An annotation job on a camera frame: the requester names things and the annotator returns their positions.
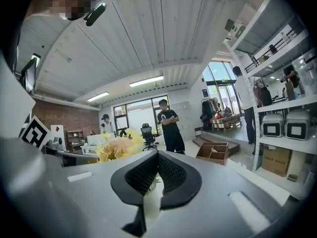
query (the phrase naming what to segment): light fixture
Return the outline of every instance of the light fixture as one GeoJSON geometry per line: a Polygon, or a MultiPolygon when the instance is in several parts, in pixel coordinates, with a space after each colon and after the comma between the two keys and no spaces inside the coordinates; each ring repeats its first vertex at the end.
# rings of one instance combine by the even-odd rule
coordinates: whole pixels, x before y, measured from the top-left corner
{"type": "Polygon", "coordinates": [[[131,110],[131,111],[129,111],[129,113],[134,112],[134,111],[138,111],[138,110],[141,110],[141,109],[131,110]]]}
{"type": "Polygon", "coordinates": [[[148,79],[141,80],[141,81],[138,81],[138,82],[130,83],[129,86],[135,87],[135,86],[138,86],[138,85],[143,85],[143,84],[146,84],[146,83],[151,83],[151,82],[155,82],[155,81],[159,81],[159,80],[163,80],[163,79],[164,79],[163,76],[152,77],[152,78],[148,78],[148,79]]]}
{"type": "Polygon", "coordinates": [[[100,95],[97,95],[97,96],[95,96],[95,97],[92,97],[92,98],[88,99],[87,101],[91,102],[91,101],[94,101],[94,100],[96,100],[96,99],[99,99],[99,98],[101,98],[101,97],[103,97],[103,96],[106,96],[106,95],[108,95],[108,94],[109,94],[108,92],[104,92],[104,93],[101,93],[100,95]]]}
{"type": "Polygon", "coordinates": [[[41,56],[39,56],[38,54],[33,54],[31,59],[36,58],[36,67],[39,65],[41,56]]]}

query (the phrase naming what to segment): cardboard box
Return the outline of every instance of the cardboard box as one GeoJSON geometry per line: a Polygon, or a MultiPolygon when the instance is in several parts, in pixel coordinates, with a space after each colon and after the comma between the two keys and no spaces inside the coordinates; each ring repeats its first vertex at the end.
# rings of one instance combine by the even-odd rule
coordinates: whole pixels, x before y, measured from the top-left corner
{"type": "Polygon", "coordinates": [[[203,143],[196,158],[225,166],[228,159],[228,143],[203,143]]]}
{"type": "Polygon", "coordinates": [[[291,150],[264,145],[262,168],[281,177],[286,176],[291,158],[291,150]]]}

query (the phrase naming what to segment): wooden platform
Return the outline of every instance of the wooden platform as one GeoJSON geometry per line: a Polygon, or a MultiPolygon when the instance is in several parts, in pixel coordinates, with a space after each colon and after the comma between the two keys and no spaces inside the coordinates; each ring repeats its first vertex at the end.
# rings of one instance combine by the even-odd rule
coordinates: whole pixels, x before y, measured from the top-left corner
{"type": "Polygon", "coordinates": [[[230,130],[232,128],[235,128],[237,125],[241,125],[241,119],[240,117],[236,117],[234,119],[225,121],[223,123],[215,123],[214,120],[212,121],[212,129],[223,129],[224,132],[227,130],[230,130]]]}
{"type": "Polygon", "coordinates": [[[193,139],[193,142],[198,146],[201,146],[203,143],[206,143],[206,142],[214,142],[214,143],[228,142],[229,156],[236,154],[240,151],[240,144],[230,142],[228,140],[224,140],[224,139],[221,139],[206,133],[193,139]]]}

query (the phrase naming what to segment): wooden pallet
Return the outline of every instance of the wooden pallet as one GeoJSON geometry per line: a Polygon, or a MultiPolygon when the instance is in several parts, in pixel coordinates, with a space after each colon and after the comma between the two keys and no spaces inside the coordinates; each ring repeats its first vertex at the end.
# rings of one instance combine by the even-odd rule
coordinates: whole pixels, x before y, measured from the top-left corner
{"type": "Polygon", "coordinates": [[[223,131],[231,130],[232,128],[235,128],[236,126],[241,125],[241,120],[240,118],[236,118],[230,121],[226,121],[224,123],[213,123],[212,124],[212,129],[223,129],[223,131]]]}

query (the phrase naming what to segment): brick wall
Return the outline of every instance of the brick wall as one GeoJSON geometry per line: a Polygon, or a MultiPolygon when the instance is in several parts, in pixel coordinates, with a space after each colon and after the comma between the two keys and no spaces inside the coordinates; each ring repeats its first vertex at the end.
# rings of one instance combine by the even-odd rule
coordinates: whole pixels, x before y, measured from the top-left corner
{"type": "MultiPolygon", "coordinates": [[[[34,99],[36,104],[32,110],[32,116],[36,116],[48,128],[51,125],[63,125],[64,136],[67,137],[68,130],[82,130],[85,138],[92,129],[96,134],[99,130],[99,114],[98,111],[80,109],[71,106],[55,104],[34,99]]],[[[67,138],[64,139],[68,150],[67,138]]]]}

